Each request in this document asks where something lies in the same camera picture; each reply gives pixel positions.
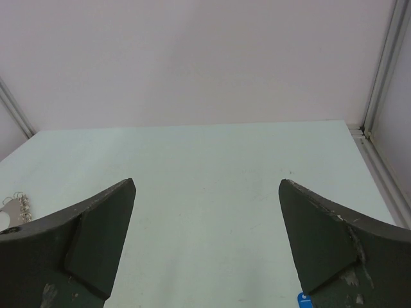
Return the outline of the metal key organizer red handle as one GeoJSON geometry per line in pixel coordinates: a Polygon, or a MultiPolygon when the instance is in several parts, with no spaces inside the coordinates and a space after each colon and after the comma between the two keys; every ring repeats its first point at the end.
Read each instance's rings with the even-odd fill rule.
{"type": "Polygon", "coordinates": [[[33,220],[28,196],[21,191],[6,197],[1,203],[1,231],[33,220]]]}

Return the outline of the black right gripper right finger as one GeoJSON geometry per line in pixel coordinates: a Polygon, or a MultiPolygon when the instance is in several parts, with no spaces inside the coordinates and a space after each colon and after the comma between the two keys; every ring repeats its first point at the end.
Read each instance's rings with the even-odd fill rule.
{"type": "Polygon", "coordinates": [[[410,307],[410,230],[283,179],[279,201],[302,292],[313,307],[410,307]]]}

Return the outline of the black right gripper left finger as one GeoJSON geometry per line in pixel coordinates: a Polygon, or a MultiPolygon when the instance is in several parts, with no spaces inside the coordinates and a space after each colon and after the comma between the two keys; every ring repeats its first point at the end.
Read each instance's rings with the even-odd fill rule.
{"type": "Polygon", "coordinates": [[[112,294],[135,196],[127,178],[1,231],[1,307],[103,307],[112,294]]]}

